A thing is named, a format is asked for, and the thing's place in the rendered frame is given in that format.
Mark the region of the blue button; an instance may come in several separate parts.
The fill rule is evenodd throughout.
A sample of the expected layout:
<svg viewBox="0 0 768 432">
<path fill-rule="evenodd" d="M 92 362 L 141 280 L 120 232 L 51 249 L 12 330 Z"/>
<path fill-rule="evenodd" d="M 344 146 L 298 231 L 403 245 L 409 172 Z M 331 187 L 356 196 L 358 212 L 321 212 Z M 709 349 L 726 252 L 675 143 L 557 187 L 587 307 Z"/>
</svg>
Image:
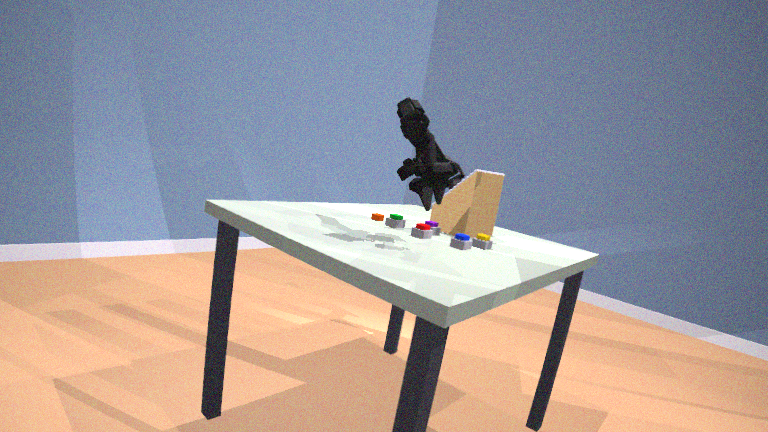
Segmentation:
<svg viewBox="0 0 768 432">
<path fill-rule="evenodd" d="M 461 250 L 471 249 L 473 240 L 469 240 L 470 237 L 463 234 L 455 234 L 454 238 L 451 238 L 449 247 L 458 248 Z"/>
</svg>

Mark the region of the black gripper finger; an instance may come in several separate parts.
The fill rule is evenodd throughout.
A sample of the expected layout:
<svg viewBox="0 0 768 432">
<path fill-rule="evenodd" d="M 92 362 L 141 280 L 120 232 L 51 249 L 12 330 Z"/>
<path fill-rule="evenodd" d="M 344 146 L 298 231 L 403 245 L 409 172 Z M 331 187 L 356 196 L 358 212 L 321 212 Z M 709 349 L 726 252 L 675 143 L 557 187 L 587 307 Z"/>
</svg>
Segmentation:
<svg viewBox="0 0 768 432">
<path fill-rule="evenodd" d="M 432 196 L 433 196 L 433 188 L 432 187 L 413 188 L 412 191 L 416 192 L 419 195 L 425 210 L 430 211 Z"/>
<path fill-rule="evenodd" d="M 441 204 L 450 175 L 430 175 L 426 178 L 433 188 L 437 204 Z"/>
</svg>

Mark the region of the purple button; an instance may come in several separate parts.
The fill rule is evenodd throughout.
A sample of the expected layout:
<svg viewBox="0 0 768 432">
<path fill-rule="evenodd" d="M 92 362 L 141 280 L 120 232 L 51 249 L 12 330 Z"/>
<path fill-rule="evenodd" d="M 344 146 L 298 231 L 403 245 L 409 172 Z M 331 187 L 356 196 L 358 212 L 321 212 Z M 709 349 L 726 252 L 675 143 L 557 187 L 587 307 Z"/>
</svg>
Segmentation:
<svg viewBox="0 0 768 432">
<path fill-rule="evenodd" d="M 425 224 L 431 226 L 430 230 L 433 230 L 433 235 L 440 235 L 441 227 L 438 227 L 439 223 L 433 221 L 425 221 Z"/>
</svg>

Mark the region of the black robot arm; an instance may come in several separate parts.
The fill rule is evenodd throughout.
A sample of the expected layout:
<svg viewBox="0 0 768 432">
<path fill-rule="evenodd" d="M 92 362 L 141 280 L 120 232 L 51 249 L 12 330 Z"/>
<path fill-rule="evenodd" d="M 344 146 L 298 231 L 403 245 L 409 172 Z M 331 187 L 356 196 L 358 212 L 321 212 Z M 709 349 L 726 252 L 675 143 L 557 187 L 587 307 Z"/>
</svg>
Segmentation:
<svg viewBox="0 0 768 432">
<path fill-rule="evenodd" d="M 427 115 L 424 115 L 425 111 L 419 101 L 407 97 L 399 102 L 397 107 L 397 115 L 400 117 L 400 128 L 402 133 L 404 137 L 413 144 L 416 153 L 423 150 L 436 150 L 437 154 L 440 154 L 438 162 L 449 162 L 452 165 L 453 172 L 450 174 L 450 178 L 460 171 L 460 174 L 450 179 L 447 183 L 446 188 L 449 187 L 450 190 L 454 188 L 462 181 L 461 179 L 464 178 L 465 174 L 460 168 L 459 163 L 456 161 L 453 162 L 450 156 L 445 155 L 442 152 L 435 140 L 435 136 L 428 129 L 428 125 L 430 125 L 429 123 L 431 122 Z M 424 170 L 423 162 L 417 154 L 416 160 L 415 158 L 413 158 L 413 160 L 410 158 L 405 159 L 403 161 L 403 166 L 397 170 L 397 173 L 401 180 L 404 181 L 414 174 L 417 176 L 418 171 L 421 172 Z"/>
</svg>

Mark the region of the red button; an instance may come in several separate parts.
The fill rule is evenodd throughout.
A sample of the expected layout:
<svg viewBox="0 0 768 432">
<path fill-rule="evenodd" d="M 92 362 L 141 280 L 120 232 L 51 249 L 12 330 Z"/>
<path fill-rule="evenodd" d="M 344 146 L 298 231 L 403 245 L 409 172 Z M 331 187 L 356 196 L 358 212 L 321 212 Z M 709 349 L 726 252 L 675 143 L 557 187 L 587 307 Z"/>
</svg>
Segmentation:
<svg viewBox="0 0 768 432">
<path fill-rule="evenodd" d="M 420 239 L 432 239 L 433 230 L 430 230 L 430 227 L 426 224 L 416 224 L 416 227 L 412 227 L 411 236 Z"/>
</svg>

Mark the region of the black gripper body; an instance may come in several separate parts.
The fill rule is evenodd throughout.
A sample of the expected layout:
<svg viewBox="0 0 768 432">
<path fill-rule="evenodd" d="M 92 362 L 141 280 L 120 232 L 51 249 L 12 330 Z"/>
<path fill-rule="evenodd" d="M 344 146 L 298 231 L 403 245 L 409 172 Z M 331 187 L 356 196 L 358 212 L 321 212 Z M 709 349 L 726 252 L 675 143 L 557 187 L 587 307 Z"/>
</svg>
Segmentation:
<svg viewBox="0 0 768 432">
<path fill-rule="evenodd" d="M 423 150 L 416 153 L 420 156 L 423 162 L 424 171 L 417 172 L 416 177 L 409 183 L 409 190 L 413 188 L 432 187 L 431 183 L 426 180 L 430 175 L 450 175 L 453 172 L 452 165 L 449 162 L 438 162 L 440 154 L 437 154 L 436 150 Z"/>
</svg>

